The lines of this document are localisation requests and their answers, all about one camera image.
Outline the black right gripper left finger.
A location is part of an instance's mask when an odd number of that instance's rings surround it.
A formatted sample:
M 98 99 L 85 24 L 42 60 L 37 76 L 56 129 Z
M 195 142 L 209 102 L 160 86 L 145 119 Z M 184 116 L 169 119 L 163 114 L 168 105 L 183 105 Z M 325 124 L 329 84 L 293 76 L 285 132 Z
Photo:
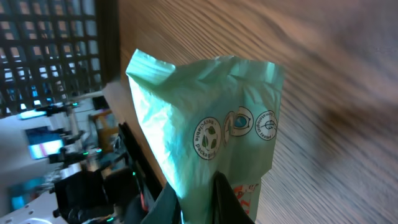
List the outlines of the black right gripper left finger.
M 169 183 L 159 194 L 141 224 L 181 224 L 181 208 L 177 194 Z

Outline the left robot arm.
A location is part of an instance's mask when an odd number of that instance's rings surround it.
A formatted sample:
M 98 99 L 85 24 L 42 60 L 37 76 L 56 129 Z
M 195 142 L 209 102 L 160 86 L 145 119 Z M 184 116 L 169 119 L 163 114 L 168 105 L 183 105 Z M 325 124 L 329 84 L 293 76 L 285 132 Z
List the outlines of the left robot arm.
M 81 171 L 1 217 L 1 224 L 140 223 L 145 215 L 141 191 L 131 169 L 106 177 L 100 171 Z

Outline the teal wet wipes pack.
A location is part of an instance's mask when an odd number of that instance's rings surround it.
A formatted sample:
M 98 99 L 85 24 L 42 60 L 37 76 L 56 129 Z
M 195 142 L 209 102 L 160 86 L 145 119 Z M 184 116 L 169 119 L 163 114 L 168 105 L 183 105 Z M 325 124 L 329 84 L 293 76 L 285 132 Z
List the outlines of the teal wet wipes pack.
M 272 167 L 284 73 L 280 65 L 219 56 L 176 66 L 136 50 L 127 66 L 138 123 L 185 223 L 209 223 L 217 172 L 255 220 Z

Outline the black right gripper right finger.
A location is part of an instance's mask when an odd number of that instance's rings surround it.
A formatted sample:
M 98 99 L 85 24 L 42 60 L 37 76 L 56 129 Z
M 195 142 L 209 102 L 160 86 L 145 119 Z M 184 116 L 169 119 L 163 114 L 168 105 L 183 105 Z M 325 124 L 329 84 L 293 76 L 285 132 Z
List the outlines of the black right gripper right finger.
M 236 198 L 226 176 L 216 172 L 213 181 L 212 224 L 254 224 Z

